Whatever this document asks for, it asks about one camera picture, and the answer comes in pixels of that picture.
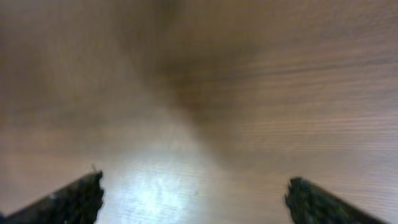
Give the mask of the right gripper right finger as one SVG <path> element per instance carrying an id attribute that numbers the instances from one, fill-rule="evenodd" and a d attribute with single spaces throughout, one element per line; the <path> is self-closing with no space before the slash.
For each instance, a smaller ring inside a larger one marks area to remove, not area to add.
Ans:
<path id="1" fill-rule="evenodd" d="M 295 224 L 386 224 L 302 177 L 289 180 L 284 198 Z"/>

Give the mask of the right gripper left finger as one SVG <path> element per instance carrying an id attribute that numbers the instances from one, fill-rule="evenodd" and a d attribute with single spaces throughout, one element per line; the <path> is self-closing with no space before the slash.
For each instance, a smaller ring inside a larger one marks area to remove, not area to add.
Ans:
<path id="1" fill-rule="evenodd" d="M 103 172 L 96 170 L 8 216 L 1 224 L 94 224 L 103 206 Z"/>

